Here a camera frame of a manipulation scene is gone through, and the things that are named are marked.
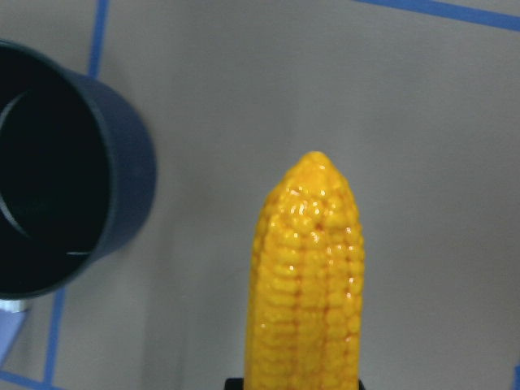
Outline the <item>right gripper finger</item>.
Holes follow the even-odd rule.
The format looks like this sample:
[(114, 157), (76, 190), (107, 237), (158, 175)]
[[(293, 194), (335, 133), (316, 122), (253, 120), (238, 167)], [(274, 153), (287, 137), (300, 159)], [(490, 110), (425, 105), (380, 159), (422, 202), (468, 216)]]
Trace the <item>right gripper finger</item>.
[(224, 383), (224, 390), (243, 390), (244, 379), (243, 378), (228, 378)]

